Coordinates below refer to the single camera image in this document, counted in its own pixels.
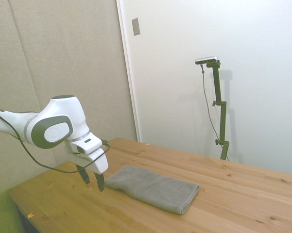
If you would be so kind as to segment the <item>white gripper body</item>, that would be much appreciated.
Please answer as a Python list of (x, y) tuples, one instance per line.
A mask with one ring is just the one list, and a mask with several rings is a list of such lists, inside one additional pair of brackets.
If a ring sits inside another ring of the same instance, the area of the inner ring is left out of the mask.
[(105, 151), (101, 148), (100, 140), (80, 140), (65, 141), (65, 149), (68, 159), (82, 167), (87, 168), (95, 173), (103, 174), (108, 169), (108, 162)]

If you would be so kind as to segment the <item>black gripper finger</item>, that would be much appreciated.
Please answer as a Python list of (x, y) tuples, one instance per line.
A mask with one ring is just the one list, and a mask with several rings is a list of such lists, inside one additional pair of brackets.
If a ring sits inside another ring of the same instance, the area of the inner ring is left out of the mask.
[(98, 186), (99, 191), (103, 192), (105, 189), (105, 181), (104, 181), (103, 173), (99, 174), (99, 173), (94, 172), (94, 175), (97, 181), (97, 186)]
[(86, 172), (86, 170), (82, 167), (76, 164), (76, 168), (78, 173), (80, 174), (82, 180), (85, 182), (85, 184), (89, 184), (90, 183), (90, 178)]

